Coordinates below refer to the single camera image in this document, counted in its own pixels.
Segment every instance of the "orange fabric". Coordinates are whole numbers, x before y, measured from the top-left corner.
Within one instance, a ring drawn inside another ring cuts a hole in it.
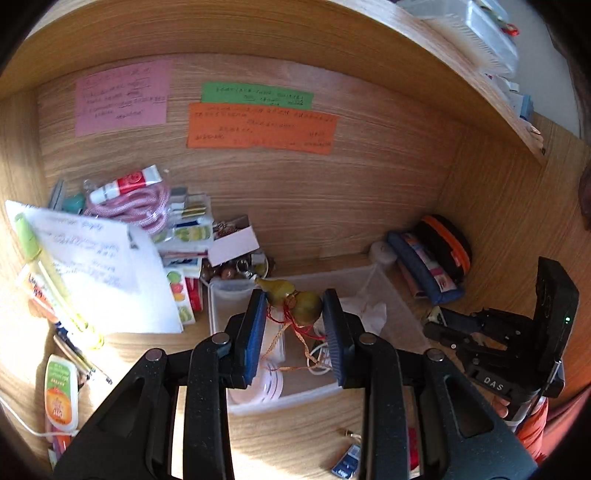
[[[546,398],[542,407],[525,421],[523,427],[517,433],[517,438],[538,463],[545,458],[542,454],[542,438],[547,417],[548,399]]]
[[[460,261],[460,265],[462,266],[462,270],[464,271],[464,275],[468,273],[470,270],[470,257],[462,247],[462,244],[459,240],[452,235],[452,233],[445,228],[435,217],[431,215],[427,215],[422,218],[423,222],[433,228],[452,248],[453,252],[456,254],[457,259]]]
[[[577,416],[589,397],[591,397],[591,386],[587,387],[572,400],[558,408],[553,408],[549,412],[548,422],[544,428],[544,440],[542,442],[542,453],[544,455],[548,456],[558,446],[576,421]]]

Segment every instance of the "green sticky note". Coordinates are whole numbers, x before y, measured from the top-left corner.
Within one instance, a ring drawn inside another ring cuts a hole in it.
[[[314,94],[255,83],[207,82],[202,86],[203,103],[250,103],[311,110]]]

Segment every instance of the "white cable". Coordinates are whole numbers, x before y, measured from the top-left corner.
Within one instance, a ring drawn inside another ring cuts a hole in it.
[[[27,425],[25,422],[23,422],[21,420],[21,418],[17,415],[17,412],[15,412],[12,409],[12,407],[7,403],[7,401],[4,400],[2,397],[0,397],[0,403],[4,406],[4,408],[6,410],[8,410],[14,416],[14,418],[16,418],[18,420],[18,422],[24,427],[24,429],[26,431],[28,431],[31,435],[34,435],[35,437],[57,437],[57,436],[73,437],[76,435],[76,433],[78,433],[77,430],[74,430],[73,432],[46,432],[46,433],[35,432],[35,430],[29,428],[29,425]]]
[[[314,349],[310,352],[310,355],[314,355],[318,350],[321,350],[322,348],[328,346],[328,343],[321,343],[320,345],[314,347]],[[308,367],[308,371],[312,374],[312,375],[324,375],[327,372],[330,372],[332,370],[331,367],[327,367],[326,365],[320,365],[320,364],[316,364],[316,365],[312,365],[310,366],[310,359],[306,358],[306,366]]]

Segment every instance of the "pink rope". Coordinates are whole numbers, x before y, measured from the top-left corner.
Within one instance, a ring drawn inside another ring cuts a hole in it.
[[[170,189],[163,181],[96,205],[86,198],[86,216],[112,218],[137,225],[150,236],[167,226]]]

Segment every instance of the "white charging cable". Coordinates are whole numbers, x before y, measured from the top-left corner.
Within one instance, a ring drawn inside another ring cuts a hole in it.
[[[6,400],[4,400],[2,397],[0,397],[0,403],[2,404],[2,406],[6,410],[8,410],[14,416],[14,418],[16,418],[18,420],[18,422],[24,427],[24,429],[27,432],[29,432],[31,435],[34,435],[35,437],[57,437],[57,436],[73,437],[76,435],[76,433],[78,433],[77,430],[74,430],[73,432],[46,432],[46,433],[36,432],[35,430],[29,428],[29,425],[27,425],[24,421],[21,420],[21,418],[17,415],[17,412],[15,412],[12,409],[12,407],[8,404],[8,402]]]
[[[318,360],[319,360],[319,362],[317,364],[310,365],[310,359],[309,358],[306,358],[306,366],[308,367],[308,370],[310,371],[310,373],[312,375],[324,375],[325,373],[330,372],[332,370],[332,368],[330,367],[330,365],[327,365],[324,362],[327,359],[330,361],[328,351],[325,351],[324,358],[323,358],[324,361],[322,363],[320,363],[320,358],[322,356],[322,349],[323,348],[326,348],[327,349],[328,348],[328,345],[329,344],[326,343],[326,342],[325,343],[321,343],[320,345],[314,347],[312,349],[312,351],[310,352],[310,355],[313,356],[316,352],[320,351],[318,353]]]

